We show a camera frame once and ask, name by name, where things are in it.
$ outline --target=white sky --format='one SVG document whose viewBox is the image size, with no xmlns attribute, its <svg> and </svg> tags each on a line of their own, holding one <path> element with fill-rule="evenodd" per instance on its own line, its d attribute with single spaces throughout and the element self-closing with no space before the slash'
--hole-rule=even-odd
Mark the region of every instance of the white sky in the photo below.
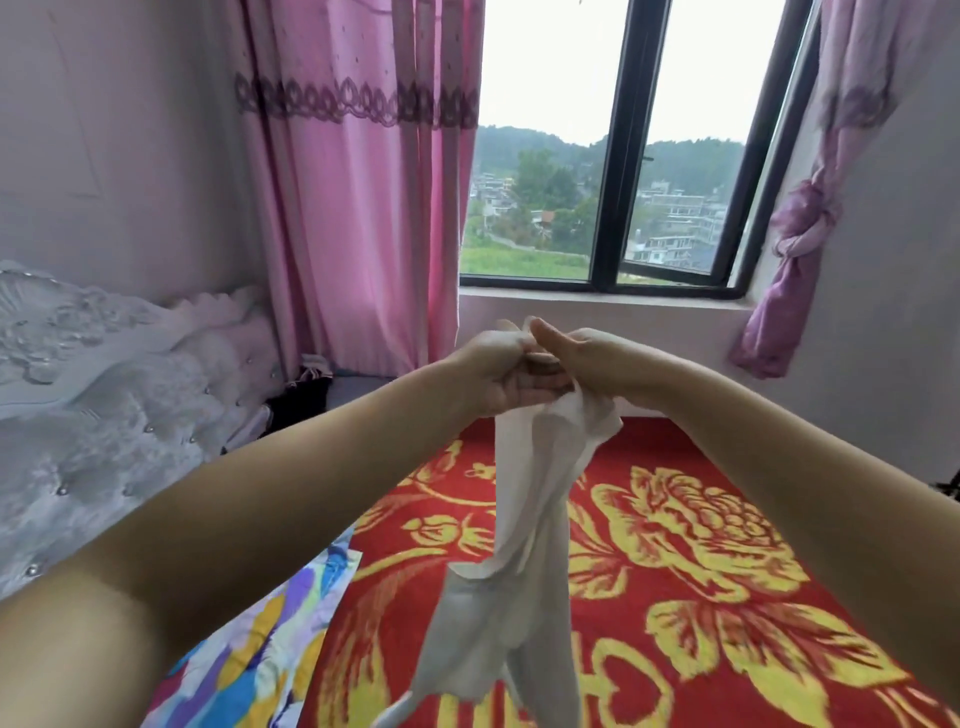
<svg viewBox="0 0 960 728">
<path fill-rule="evenodd" d="M 783 4 L 673 0 L 648 141 L 746 139 Z M 602 138 L 626 13 L 627 0 L 487 0 L 480 123 Z"/>
</svg>

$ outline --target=hand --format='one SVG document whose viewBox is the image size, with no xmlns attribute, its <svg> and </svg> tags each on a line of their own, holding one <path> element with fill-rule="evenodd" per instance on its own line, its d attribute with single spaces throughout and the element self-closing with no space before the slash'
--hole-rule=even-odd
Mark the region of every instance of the hand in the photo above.
<svg viewBox="0 0 960 728">
<path fill-rule="evenodd" d="M 533 319 L 530 332 L 581 385 L 638 407 L 660 409 L 667 385 L 687 364 L 659 349 L 593 328 L 564 334 L 542 319 Z"/>
<path fill-rule="evenodd" d="M 553 356 L 538 352 L 529 333 L 484 331 L 453 353 L 465 386 L 478 395 L 480 417 L 493 417 L 516 407 L 547 404 L 570 391 L 570 376 Z"/>
</svg>

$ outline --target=right hand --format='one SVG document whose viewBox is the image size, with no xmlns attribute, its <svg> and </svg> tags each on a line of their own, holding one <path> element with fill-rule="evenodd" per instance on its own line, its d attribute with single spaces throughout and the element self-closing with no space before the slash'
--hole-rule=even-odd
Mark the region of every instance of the right hand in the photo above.
<svg viewBox="0 0 960 728">
<path fill-rule="evenodd" d="M 622 397 L 638 407 L 661 409 L 670 385 L 687 364 L 673 354 L 593 328 L 565 334 L 543 319 L 533 319 L 530 332 L 585 388 Z"/>
</svg>

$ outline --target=purple curtain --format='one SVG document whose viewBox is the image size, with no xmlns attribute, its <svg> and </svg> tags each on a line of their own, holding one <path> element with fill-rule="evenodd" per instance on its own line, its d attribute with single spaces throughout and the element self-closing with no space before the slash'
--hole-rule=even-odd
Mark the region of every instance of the purple curtain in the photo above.
<svg viewBox="0 0 960 728">
<path fill-rule="evenodd" d="M 371 375 L 452 351 L 484 0 L 228 0 L 280 349 Z"/>
<path fill-rule="evenodd" d="M 783 260 L 731 352 L 731 361 L 754 376 L 786 376 L 813 303 L 824 243 L 841 214 L 844 179 L 956 23 L 958 6 L 955 0 L 823 1 L 818 158 L 810 178 L 770 219 Z"/>
</svg>

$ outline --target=wall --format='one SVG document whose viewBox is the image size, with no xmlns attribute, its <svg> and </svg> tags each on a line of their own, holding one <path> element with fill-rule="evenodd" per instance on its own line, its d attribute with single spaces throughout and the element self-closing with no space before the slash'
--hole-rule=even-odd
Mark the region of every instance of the wall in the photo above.
<svg viewBox="0 0 960 728">
<path fill-rule="evenodd" d="M 0 259 L 155 301 L 254 277 L 196 0 L 7 0 Z"/>
<path fill-rule="evenodd" d="M 498 318 L 612 331 L 744 381 L 924 480 L 960 468 L 960 29 L 849 179 L 804 343 L 787 378 L 759 382 L 726 361 L 740 303 L 631 300 L 472 289 L 462 339 Z M 785 187 L 809 170 L 804 125 Z M 776 260 L 757 271 L 769 282 Z"/>
</svg>

